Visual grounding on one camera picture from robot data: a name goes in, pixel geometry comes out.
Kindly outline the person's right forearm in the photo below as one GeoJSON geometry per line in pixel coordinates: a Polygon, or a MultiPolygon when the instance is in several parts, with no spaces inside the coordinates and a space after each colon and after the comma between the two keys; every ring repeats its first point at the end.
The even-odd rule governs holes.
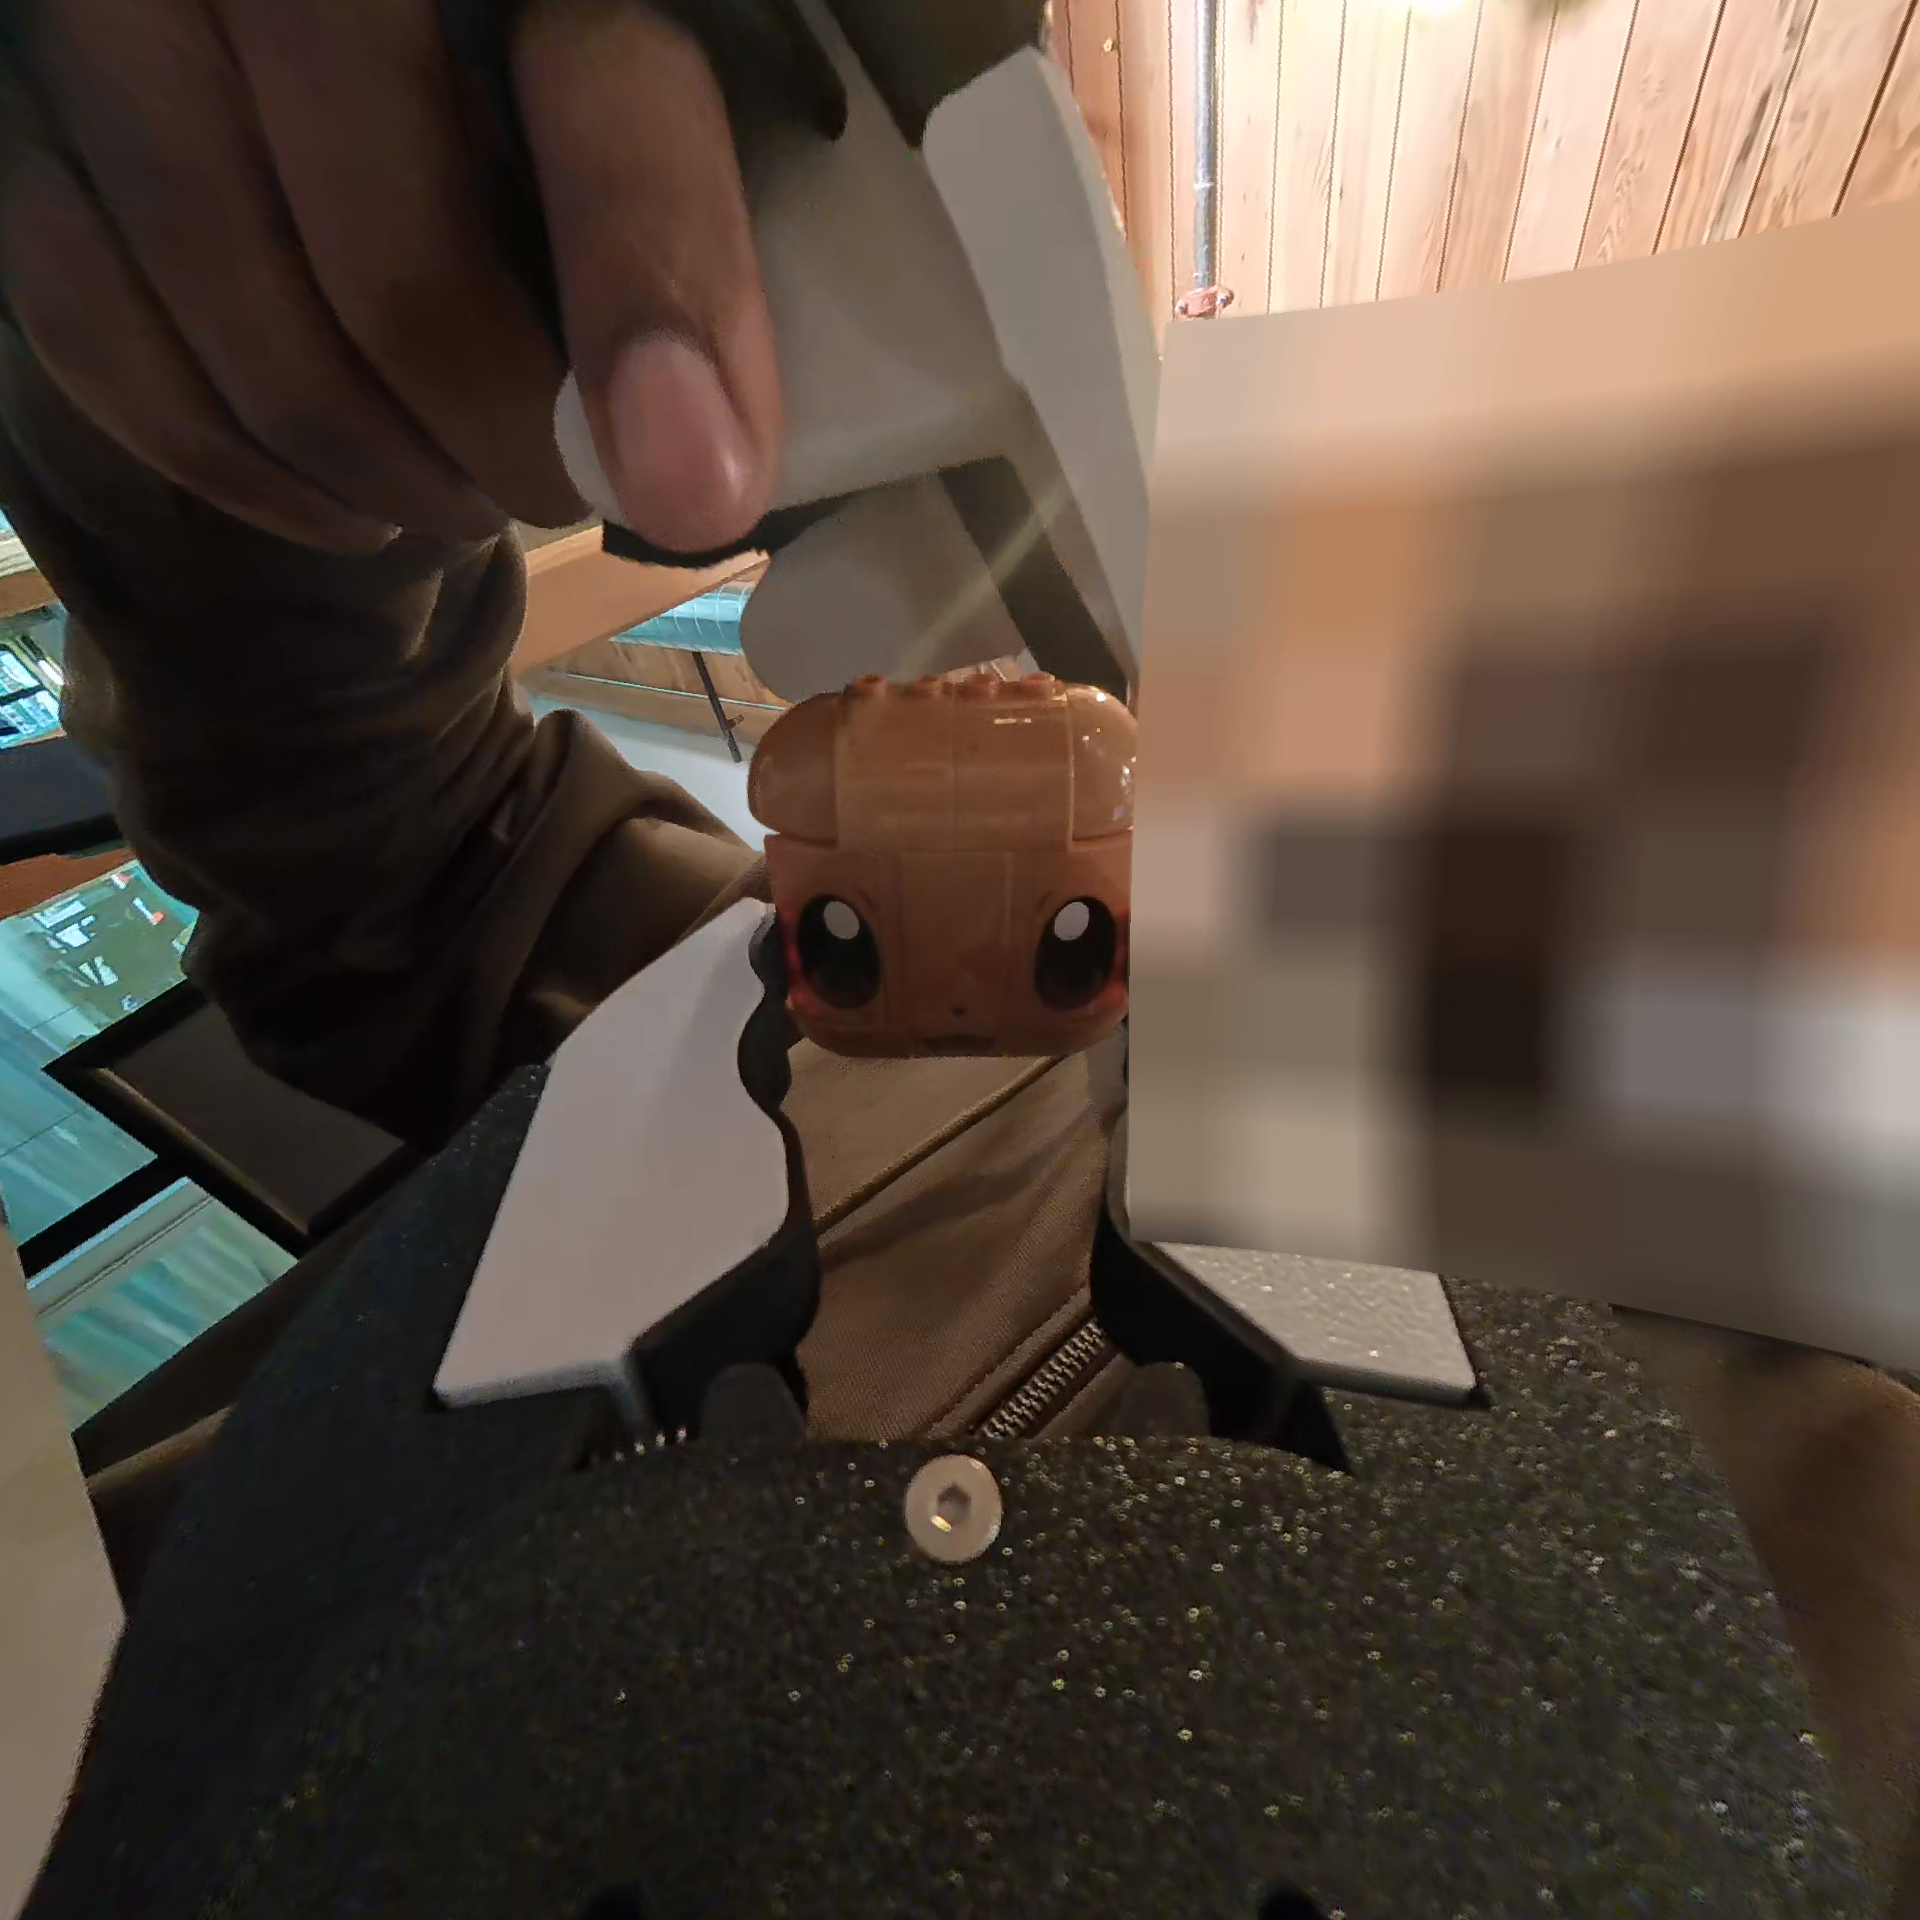
{"type": "Polygon", "coordinates": [[[516,532],[331,555],[143,468],[4,325],[4,510],[68,614],[65,719],[253,1065],[432,1150],[762,858],[509,676],[516,532]]]}

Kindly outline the person's right hand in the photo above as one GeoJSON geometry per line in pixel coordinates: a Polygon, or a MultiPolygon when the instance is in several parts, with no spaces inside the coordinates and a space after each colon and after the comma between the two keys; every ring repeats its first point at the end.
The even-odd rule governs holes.
{"type": "Polygon", "coordinates": [[[437,5],[4,5],[4,315],[107,444],[264,534],[366,557],[586,507],[572,374],[636,534],[713,555],[781,391],[720,74],[674,5],[506,5],[558,329],[437,5]]]}

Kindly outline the metal pipe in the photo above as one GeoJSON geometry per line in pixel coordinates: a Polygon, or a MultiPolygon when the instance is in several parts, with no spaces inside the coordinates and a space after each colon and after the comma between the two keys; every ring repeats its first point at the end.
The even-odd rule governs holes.
{"type": "Polygon", "coordinates": [[[1178,313],[1200,323],[1232,300],[1219,280],[1221,2],[1191,5],[1191,36],[1191,285],[1178,313]]]}

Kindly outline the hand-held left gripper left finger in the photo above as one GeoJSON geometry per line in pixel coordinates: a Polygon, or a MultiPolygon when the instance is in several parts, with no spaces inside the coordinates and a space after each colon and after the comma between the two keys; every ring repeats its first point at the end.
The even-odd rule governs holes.
{"type": "Polygon", "coordinates": [[[778,926],[733,905],[554,1053],[435,1375],[445,1406],[599,1390],[701,1406],[787,1373],[819,1302],[786,1116],[778,926]]]}

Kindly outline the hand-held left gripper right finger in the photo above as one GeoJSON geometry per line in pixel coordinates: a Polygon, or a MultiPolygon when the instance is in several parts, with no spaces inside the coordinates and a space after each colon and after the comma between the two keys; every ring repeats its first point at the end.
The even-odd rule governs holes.
{"type": "Polygon", "coordinates": [[[1210,1404],[1292,1404],[1306,1388],[1411,1404],[1476,1400],[1476,1366],[1438,1274],[1136,1233],[1123,1050],[1092,1053],[1092,1092],[1113,1107],[1092,1319],[1120,1357],[1185,1369],[1210,1404]]]}

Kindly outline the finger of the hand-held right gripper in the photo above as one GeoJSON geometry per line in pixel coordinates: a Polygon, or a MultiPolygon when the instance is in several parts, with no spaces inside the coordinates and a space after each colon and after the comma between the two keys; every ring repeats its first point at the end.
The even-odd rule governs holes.
{"type": "Polygon", "coordinates": [[[739,616],[751,674],[798,704],[863,679],[1001,660],[1001,603],[941,485],[861,493],[774,552],[739,616]]]}
{"type": "Polygon", "coordinates": [[[922,158],[1026,406],[1008,458],[1125,693],[1159,352],[1092,137],[1057,65],[1026,46],[935,107],[922,158]]]}

